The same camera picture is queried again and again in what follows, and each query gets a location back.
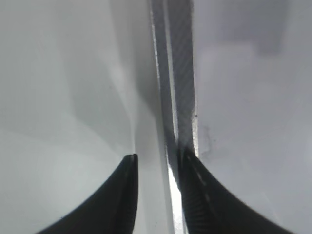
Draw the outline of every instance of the black carbon fiber part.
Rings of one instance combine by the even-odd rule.
[[[137,199],[138,158],[128,155],[90,198],[38,234],[131,234]]]
[[[189,234],[291,234],[238,200],[192,151],[184,152],[179,166]]]

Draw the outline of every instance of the carbon fiber edge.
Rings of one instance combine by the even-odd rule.
[[[187,233],[178,150],[198,155],[191,0],[150,0],[175,234]]]

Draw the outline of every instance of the glossy white panel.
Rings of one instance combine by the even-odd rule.
[[[0,233],[57,221],[133,152],[135,233],[167,233],[147,1],[0,0],[0,31]]]

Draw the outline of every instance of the white wall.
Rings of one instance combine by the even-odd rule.
[[[232,193],[312,230],[312,2],[195,0],[201,159]]]
[[[0,233],[57,221],[133,152],[135,233],[170,232],[147,1],[0,0],[0,32]]]

